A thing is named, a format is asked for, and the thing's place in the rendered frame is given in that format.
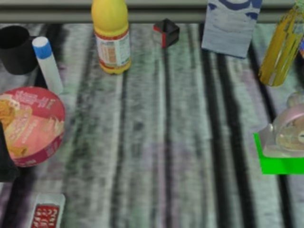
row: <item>small dark cube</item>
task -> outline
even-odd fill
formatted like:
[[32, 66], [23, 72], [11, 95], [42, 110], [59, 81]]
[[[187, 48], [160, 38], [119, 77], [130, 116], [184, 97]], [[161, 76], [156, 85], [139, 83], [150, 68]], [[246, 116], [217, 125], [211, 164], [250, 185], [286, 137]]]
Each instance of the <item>small dark cube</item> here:
[[162, 48], [167, 48], [179, 40], [180, 27], [169, 19], [162, 20], [153, 26], [154, 40], [161, 43]]

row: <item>white bottle with blue cap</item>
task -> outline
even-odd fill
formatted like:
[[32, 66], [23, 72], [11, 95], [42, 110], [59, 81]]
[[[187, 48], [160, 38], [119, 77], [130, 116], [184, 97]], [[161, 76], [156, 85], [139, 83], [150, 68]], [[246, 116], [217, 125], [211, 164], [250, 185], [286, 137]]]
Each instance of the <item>white bottle with blue cap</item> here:
[[32, 45], [49, 91], [59, 95], [63, 92], [63, 84], [48, 38], [37, 37]]

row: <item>bottle label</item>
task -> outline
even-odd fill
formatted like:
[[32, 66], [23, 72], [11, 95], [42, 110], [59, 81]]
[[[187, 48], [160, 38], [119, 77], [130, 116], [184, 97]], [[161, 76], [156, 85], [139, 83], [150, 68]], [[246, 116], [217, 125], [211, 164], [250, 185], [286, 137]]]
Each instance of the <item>bottle label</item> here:
[[106, 37], [95, 33], [99, 62], [106, 68], [124, 67], [130, 60], [129, 30], [116, 37]]

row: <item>striped fabric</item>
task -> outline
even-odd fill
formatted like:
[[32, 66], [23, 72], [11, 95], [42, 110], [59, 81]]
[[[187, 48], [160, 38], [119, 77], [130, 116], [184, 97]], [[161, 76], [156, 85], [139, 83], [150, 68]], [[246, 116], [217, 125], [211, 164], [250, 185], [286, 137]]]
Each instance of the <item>striped fabric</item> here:
[[[202, 51], [198, 24], [180, 24], [167, 50], [152, 24], [133, 24], [123, 76], [100, 69], [92, 25], [24, 26], [52, 43], [66, 134], [54, 157], [0, 184], [0, 227], [28, 228], [38, 192], [65, 194], [61, 228], [304, 227], [304, 177], [262, 175], [252, 136], [304, 87], [300, 59], [280, 88], [257, 80], [274, 25], [257, 25], [241, 60]], [[0, 72], [1, 91], [44, 83]]]

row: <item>green block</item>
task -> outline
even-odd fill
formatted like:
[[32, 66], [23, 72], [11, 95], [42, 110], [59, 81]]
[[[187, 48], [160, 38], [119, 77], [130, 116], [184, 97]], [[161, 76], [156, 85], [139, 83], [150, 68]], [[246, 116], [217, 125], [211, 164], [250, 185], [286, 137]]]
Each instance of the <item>green block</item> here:
[[253, 135], [263, 174], [304, 174], [304, 158], [265, 157], [258, 133]]

